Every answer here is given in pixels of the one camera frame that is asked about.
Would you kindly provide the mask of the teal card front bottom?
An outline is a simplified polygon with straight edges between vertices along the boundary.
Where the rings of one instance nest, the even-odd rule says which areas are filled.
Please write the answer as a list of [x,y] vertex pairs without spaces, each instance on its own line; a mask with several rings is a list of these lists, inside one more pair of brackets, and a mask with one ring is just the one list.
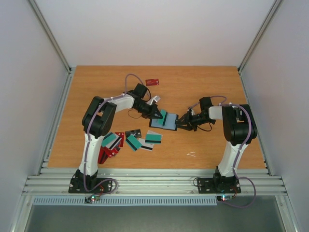
[[167,120],[168,113],[167,113],[166,110],[162,109],[160,111],[160,114],[161,114],[162,117],[160,119],[158,119],[158,123],[159,123],[159,125],[164,126],[165,123],[166,123],[166,120]]

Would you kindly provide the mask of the black leather card holder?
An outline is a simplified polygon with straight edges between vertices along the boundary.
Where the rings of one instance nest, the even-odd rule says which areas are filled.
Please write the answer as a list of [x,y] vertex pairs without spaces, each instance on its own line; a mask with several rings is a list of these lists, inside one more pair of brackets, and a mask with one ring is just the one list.
[[150,119],[150,128],[159,128],[163,130],[176,131],[177,125],[176,120],[178,119],[177,114],[165,113],[162,119]]

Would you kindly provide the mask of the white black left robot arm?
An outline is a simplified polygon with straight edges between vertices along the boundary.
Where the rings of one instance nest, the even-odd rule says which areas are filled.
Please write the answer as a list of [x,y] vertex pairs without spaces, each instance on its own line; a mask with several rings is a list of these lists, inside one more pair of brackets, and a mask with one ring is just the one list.
[[75,177],[80,180],[80,187],[85,192],[93,192],[97,188],[98,156],[101,143],[112,127],[116,113],[135,109],[145,119],[162,119],[157,102],[160,97],[155,95],[149,100],[144,100],[148,88],[137,84],[133,90],[121,93],[115,97],[102,98],[95,96],[84,117],[85,144],[81,164]]

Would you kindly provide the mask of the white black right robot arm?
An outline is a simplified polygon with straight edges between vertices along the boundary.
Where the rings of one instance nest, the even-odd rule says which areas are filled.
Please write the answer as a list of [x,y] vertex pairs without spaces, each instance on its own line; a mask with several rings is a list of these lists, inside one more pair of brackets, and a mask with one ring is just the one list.
[[234,104],[224,102],[218,106],[212,104],[211,97],[199,100],[201,112],[193,113],[190,107],[186,114],[175,120],[177,128],[196,131],[202,124],[215,124],[222,120],[226,147],[223,158],[217,166],[217,177],[213,179],[213,186],[217,191],[225,191],[230,186],[230,177],[237,177],[236,171],[244,150],[257,137],[257,126],[248,104]]

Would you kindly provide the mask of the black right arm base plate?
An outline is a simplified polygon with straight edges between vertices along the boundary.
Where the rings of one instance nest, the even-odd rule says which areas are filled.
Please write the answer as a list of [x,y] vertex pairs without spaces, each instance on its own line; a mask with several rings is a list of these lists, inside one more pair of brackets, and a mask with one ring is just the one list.
[[235,177],[226,180],[214,178],[197,178],[197,189],[200,194],[232,194],[241,193],[239,180]]

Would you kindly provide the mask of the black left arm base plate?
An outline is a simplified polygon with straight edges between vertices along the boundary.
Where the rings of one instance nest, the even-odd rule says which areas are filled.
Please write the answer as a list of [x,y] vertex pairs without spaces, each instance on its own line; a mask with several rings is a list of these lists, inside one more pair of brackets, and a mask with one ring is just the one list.
[[68,193],[71,194],[100,194],[108,193],[114,187],[110,178],[98,178],[97,172],[92,175],[86,175],[78,169],[70,180]]

